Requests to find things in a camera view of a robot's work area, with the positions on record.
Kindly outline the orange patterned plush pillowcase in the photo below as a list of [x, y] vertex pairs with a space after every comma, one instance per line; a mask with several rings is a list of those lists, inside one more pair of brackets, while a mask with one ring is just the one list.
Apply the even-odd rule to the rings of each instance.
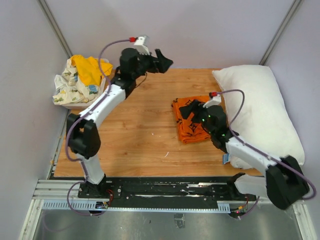
[[206, 141], [210, 138], [210, 135], [206, 133], [199, 123], [192, 123], [190, 115], [188, 119], [183, 119], [180, 107], [187, 106], [193, 100], [199, 100], [200, 102], [207, 102], [210, 98], [206, 95], [175, 98], [171, 103], [171, 108], [175, 116], [177, 125], [178, 138], [183, 144], [199, 143]]

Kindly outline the white pillow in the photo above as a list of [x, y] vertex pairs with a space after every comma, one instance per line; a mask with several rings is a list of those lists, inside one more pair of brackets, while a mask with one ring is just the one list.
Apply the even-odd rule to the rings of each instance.
[[264, 153], [290, 155], [299, 165], [305, 152], [290, 120], [272, 70], [262, 65], [238, 65], [212, 72], [223, 95], [233, 131]]

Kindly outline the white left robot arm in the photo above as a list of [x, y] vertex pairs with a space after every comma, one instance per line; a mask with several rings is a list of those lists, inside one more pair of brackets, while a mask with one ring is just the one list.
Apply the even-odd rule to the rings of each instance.
[[80, 162], [84, 172], [78, 197], [106, 198], [111, 192], [98, 157], [101, 147], [98, 128], [112, 110], [133, 92], [139, 77], [147, 73], [164, 74], [174, 63], [160, 49], [156, 49], [155, 53], [152, 56], [151, 53], [143, 54], [134, 48], [124, 49], [106, 91], [81, 113], [68, 116], [65, 151], [76, 155], [75, 161]]

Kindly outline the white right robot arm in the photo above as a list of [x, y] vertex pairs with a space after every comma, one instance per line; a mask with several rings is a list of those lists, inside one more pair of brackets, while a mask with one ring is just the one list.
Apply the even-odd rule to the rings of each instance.
[[238, 200], [244, 194], [249, 194], [267, 198], [278, 209], [286, 210], [310, 192], [309, 184], [294, 157], [267, 155], [249, 146], [238, 133], [232, 133], [228, 128], [227, 115], [220, 105], [206, 107], [205, 103], [193, 100], [180, 107], [179, 112], [184, 120], [200, 124], [217, 149], [244, 160], [262, 174], [252, 176], [238, 173], [231, 177], [226, 188], [230, 199]]

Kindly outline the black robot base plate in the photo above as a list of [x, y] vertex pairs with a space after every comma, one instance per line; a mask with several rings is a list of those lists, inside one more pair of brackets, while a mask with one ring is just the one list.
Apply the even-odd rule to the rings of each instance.
[[254, 202], [257, 198], [241, 194], [228, 184], [227, 176], [201, 177], [104, 177], [101, 183], [82, 183], [79, 198], [124, 199], [131, 197], [209, 198], [214, 201]]

